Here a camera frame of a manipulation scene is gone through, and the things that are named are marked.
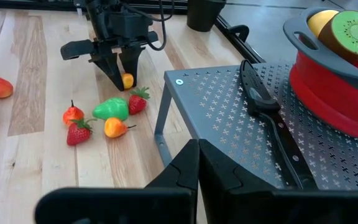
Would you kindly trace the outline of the small orange toy fruit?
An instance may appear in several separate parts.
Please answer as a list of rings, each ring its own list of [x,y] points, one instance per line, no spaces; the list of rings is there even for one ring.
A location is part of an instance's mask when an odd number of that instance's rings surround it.
[[[124,74],[122,74],[121,78],[122,78],[122,83],[123,83],[125,90],[131,89],[133,87],[134,77],[132,74],[124,73]]]

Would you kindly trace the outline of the black knife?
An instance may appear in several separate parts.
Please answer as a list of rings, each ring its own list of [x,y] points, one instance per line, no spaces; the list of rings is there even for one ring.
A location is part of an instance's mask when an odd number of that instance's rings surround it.
[[[267,125],[273,153],[282,169],[283,178],[293,189],[318,189],[303,154],[279,114],[281,106],[271,97],[247,59],[241,62],[239,71],[248,113]]]

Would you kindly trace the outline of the orange red toy peach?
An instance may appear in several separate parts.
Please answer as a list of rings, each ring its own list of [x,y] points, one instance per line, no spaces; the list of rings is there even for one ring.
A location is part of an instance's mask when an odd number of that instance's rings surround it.
[[[83,119],[85,117],[84,112],[76,107],[71,100],[71,106],[64,112],[62,120],[66,126],[70,126],[73,120]]]

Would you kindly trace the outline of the small orange toy pear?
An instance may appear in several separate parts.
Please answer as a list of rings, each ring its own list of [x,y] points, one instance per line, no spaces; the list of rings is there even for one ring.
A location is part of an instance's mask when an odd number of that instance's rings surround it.
[[[104,124],[104,133],[109,138],[118,138],[125,134],[128,129],[134,128],[133,126],[126,126],[119,118],[108,118]]]

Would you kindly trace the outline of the green toy pear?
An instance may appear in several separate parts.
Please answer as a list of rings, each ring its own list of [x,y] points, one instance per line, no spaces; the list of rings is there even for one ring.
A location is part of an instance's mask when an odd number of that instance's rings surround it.
[[[125,121],[129,117],[127,101],[120,97],[114,97],[98,105],[92,112],[95,118],[107,120],[118,118]]]

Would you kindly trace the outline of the grey perforated metal shelf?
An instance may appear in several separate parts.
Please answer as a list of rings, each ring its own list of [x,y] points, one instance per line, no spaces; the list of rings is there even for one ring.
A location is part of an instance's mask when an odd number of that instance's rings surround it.
[[[312,115],[288,83],[289,63],[257,63],[255,69],[281,106],[288,126],[320,189],[358,190],[358,139],[333,130]],[[266,125],[247,113],[238,66],[173,70],[164,74],[155,141],[164,164],[172,156],[163,138],[175,103],[191,136],[206,139],[268,183],[285,186]]]

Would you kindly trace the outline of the red toy strawberry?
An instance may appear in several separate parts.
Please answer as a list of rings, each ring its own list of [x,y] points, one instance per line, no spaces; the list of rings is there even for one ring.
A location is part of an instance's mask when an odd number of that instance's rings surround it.
[[[140,89],[135,89],[130,91],[130,98],[128,102],[129,114],[134,115],[145,109],[147,106],[147,100],[150,98],[149,93],[147,92],[149,87],[142,87]]]
[[[67,133],[67,144],[69,146],[75,146],[77,144],[87,141],[92,134],[91,121],[96,119],[71,119],[71,125],[69,125]]]

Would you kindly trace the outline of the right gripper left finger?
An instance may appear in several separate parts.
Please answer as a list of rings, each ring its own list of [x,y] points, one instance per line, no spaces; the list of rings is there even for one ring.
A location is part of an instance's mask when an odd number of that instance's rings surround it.
[[[36,224],[195,224],[198,142],[190,139],[144,188],[66,187],[35,207]]]

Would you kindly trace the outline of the black aluminium table frame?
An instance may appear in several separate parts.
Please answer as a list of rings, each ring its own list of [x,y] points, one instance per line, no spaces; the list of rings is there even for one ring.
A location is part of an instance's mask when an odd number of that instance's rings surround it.
[[[158,0],[122,0],[135,9],[148,14],[158,14],[160,6]],[[173,12],[174,15],[185,15],[188,11],[186,0],[162,0],[165,13]],[[43,11],[76,11],[79,9],[85,12],[85,0],[0,0],[2,9],[26,9]],[[224,34],[225,38],[236,48],[236,50],[252,63],[262,63],[262,59],[256,51],[246,42],[249,35],[249,28],[245,25],[229,26],[219,16],[215,26]]]

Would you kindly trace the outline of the green potted tree black pot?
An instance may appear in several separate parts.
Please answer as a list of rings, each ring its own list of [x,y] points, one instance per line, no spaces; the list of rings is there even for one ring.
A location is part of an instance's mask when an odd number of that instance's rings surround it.
[[[187,26],[198,32],[209,32],[226,0],[188,0]]]

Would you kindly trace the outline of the yellow toy lemon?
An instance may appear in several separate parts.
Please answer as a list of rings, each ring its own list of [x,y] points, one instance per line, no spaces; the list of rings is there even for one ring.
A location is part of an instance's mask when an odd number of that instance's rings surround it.
[[[308,21],[307,25],[312,31],[312,33],[319,37],[323,27],[337,14],[337,10],[324,10],[312,15]]]

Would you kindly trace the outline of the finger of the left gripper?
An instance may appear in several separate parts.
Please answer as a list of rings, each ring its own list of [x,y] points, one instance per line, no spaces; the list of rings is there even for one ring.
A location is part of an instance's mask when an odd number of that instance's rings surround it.
[[[93,63],[95,63],[114,83],[119,91],[124,91],[121,73],[117,66],[117,53],[107,55],[94,55]]]
[[[119,54],[123,69],[126,73],[130,73],[134,77],[133,87],[137,86],[137,68],[139,56],[144,47],[134,46],[122,49]]]

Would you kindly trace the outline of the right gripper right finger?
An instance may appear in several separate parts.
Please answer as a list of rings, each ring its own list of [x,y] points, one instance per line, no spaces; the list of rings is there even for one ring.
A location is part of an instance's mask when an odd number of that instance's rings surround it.
[[[278,189],[205,139],[200,185],[212,224],[358,224],[358,191]]]

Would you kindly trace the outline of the red collapsible bowl grey rim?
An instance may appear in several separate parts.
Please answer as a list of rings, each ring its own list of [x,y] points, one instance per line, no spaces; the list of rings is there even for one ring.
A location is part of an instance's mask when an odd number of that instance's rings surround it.
[[[310,7],[287,20],[283,32],[297,48],[290,85],[320,120],[358,138],[358,68],[321,43],[307,25],[322,7]]]

